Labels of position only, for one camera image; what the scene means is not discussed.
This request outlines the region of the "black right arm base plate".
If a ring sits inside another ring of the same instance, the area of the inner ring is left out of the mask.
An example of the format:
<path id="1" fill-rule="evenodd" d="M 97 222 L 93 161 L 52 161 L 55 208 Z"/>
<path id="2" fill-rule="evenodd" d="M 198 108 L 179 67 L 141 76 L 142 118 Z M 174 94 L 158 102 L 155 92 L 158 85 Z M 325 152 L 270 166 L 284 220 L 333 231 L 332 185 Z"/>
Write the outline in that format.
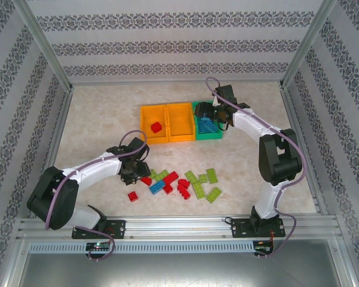
<path id="1" fill-rule="evenodd" d="M 233 238 L 270 237 L 271 234 L 276 238 L 286 236 L 281 218 L 260 219 L 258 222 L 249 218 L 233 218 L 232 220 Z"/>

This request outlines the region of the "grey metal sheet panel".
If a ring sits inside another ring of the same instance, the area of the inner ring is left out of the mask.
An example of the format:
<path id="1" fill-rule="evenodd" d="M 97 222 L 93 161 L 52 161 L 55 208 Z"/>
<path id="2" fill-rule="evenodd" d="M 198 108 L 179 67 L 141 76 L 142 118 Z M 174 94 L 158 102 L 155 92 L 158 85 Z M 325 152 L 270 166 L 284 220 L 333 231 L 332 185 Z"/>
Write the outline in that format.
<path id="1" fill-rule="evenodd" d="M 248 254 L 29 254 L 7 287 L 358 287 L 329 256 Z"/>

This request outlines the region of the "green plastic bin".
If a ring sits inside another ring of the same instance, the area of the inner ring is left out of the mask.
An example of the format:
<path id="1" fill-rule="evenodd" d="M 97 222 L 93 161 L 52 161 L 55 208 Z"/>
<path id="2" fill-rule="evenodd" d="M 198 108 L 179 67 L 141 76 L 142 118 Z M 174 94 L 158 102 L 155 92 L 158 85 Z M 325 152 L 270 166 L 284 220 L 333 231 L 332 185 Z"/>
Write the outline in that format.
<path id="1" fill-rule="evenodd" d="M 222 124 L 214 121 L 213 124 L 217 127 L 217 131 L 211 133 L 208 130 L 202 130 L 200 126 L 201 119 L 199 117 L 194 116 L 194 122 L 197 141 L 221 139 L 223 137 L 223 131 L 220 129 Z"/>

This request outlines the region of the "orange plastic bin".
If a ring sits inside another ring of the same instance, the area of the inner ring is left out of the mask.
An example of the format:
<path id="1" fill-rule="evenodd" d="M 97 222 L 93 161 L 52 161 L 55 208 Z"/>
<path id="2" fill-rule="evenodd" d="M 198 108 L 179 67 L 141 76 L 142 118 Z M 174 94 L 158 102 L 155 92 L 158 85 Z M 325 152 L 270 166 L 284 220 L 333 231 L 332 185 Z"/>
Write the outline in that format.
<path id="1" fill-rule="evenodd" d="M 195 121 L 190 102 L 166 105 L 169 142 L 195 141 Z"/>
<path id="2" fill-rule="evenodd" d="M 165 144 L 169 142 L 168 121 L 166 105 L 144 105 L 140 108 L 140 128 L 147 136 L 147 144 Z M 150 127 L 159 122 L 162 131 L 154 134 Z"/>

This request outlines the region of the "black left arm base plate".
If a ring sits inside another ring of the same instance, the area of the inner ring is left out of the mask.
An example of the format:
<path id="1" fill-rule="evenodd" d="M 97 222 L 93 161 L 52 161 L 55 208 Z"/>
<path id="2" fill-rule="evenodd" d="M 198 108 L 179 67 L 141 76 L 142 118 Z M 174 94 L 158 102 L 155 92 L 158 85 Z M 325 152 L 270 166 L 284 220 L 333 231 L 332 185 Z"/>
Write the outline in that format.
<path id="1" fill-rule="evenodd" d="M 113 239 L 124 239 L 124 232 L 126 221 L 124 220 L 106 220 L 104 222 L 97 223 L 95 231 L 107 234 Z M 71 237 L 73 239 L 107 239 L 105 235 L 94 233 L 92 231 L 86 231 L 82 228 L 74 227 Z"/>

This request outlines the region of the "aluminium mounting rail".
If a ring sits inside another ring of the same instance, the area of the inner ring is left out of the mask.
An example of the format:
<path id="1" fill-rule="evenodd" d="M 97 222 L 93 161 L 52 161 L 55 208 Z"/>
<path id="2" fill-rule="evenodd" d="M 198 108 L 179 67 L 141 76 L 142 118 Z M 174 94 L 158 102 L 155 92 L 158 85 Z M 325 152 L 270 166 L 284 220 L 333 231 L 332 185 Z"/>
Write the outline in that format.
<path id="1" fill-rule="evenodd" d="M 124 220 L 121 233 L 125 240 L 200 240 L 231 239 L 232 228 L 224 216 L 129 216 L 115 217 Z M 342 237 L 337 218 L 333 215 L 301 214 L 296 215 L 297 225 L 292 239 L 331 239 Z M 45 230 L 44 223 L 28 218 L 20 221 L 15 239 L 30 242 L 53 242 L 71 240 L 73 228 Z"/>

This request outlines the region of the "aluminium frame post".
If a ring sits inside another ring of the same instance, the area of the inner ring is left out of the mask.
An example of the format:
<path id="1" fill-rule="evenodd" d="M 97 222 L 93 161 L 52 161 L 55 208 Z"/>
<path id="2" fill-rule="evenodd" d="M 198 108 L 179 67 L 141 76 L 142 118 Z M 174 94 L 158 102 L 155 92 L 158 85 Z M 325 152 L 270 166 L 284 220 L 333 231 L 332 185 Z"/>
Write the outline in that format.
<path id="1" fill-rule="evenodd" d="M 307 55 L 311 45 L 314 43 L 315 38 L 319 34 L 320 29 L 322 28 L 324 22 L 326 21 L 336 2 L 337 0 L 322 1 L 317 13 L 312 19 L 311 25 L 309 26 L 299 47 L 296 50 L 295 55 L 293 56 L 287 70 L 285 71 L 282 80 L 280 80 L 279 82 L 279 87 L 281 88 L 281 90 L 285 89 L 290 85 L 290 82 L 293 80 L 294 75 L 302 64 L 303 59 Z"/>
<path id="2" fill-rule="evenodd" d="M 28 27 L 31 32 L 34 40 L 36 41 L 41 52 L 44 54 L 49 65 L 51 66 L 54 74 L 57 76 L 59 82 L 63 85 L 65 91 L 72 88 L 72 83 L 69 80 L 63 66 L 61 65 L 59 59 L 57 58 L 56 53 L 47 39 L 39 21 L 37 20 L 35 14 L 30 8 L 27 0 L 12 0 L 16 10 L 19 12 L 22 17 L 25 25 Z"/>

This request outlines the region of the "aluminium rear rail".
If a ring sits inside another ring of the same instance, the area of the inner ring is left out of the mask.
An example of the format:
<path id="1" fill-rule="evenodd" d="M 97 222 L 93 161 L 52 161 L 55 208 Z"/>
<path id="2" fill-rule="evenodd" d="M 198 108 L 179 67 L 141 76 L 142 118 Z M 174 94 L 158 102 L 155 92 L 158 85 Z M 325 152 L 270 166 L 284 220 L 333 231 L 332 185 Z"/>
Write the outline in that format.
<path id="1" fill-rule="evenodd" d="M 281 84 L 281 80 L 219 80 L 222 84 L 235 84 L 235 83 L 276 83 Z M 72 83 L 72 87 L 88 87 L 88 86 L 119 86 L 119 85 L 144 85 L 144 84 L 204 84 L 205 80 L 148 80 L 148 81 L 108 81 L 108 82 L 83 82 Z"/>

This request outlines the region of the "aluminium side rail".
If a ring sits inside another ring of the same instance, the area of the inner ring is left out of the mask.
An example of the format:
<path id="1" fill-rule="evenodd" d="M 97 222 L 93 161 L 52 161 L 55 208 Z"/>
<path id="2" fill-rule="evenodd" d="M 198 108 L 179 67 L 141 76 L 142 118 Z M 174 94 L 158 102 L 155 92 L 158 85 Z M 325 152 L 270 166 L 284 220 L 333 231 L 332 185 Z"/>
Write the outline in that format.
<path id="1" fill-rule="evenodd" d="M 46 158 L 42 165 L 42 169 L 39 173 L 38 181 L 41 179 L 43 172 L 47 168 L 49 168 L 50 166 L 53 166 L 55 164 L 57 152 L 58 152 L 58 149 L 60 146 L 62 133 L 63 133 L 66 119 L 68 116 L 73 92 L 74 92 L 74 88 L 72 87 L 69 91 L 67 91 L 65 93 L 64 98 L 60 103 L 58 113 L 54 119 L 52 134 L 50 135 L 50 138 L 48 141 Z"/>
<path id="2" fill-rule="evenodd" d="M 297 115 L 295 113 L 294 106 L 291 101 L 290 95 L 289 95 L 288 91 L 284 88 L 280 88 L 280 94 L 281 94 L 282 101 L 285 106 L 285 110 L 286 110 L 287 117 L 289 119 L 291 128 L 296 133 L 299 148 L 302 150 L 303 155 L 305 156 L 305 159 L 306 159 L 306 164 L 305 164 L 306 180 L 309 185 L 310 192 L 312 194 L 315 208 L 318 213 L 320 213 L 322 215 L 328 215 L 328 211 L 324 204 L 324 199 L 322 197 L 322 193 L 321 193 L 317 178 L 315 176 L 314 169 L 312 167 L 312 164 L 311 164 L 311 161 L 309 158 L 308 149 L 307 149 L 307 146 L 305 143 L 305 139 L 303 137 L 303 132 L 302 132 L 302 129 L 300 128 L 299 121 L 297 119 Z"/>

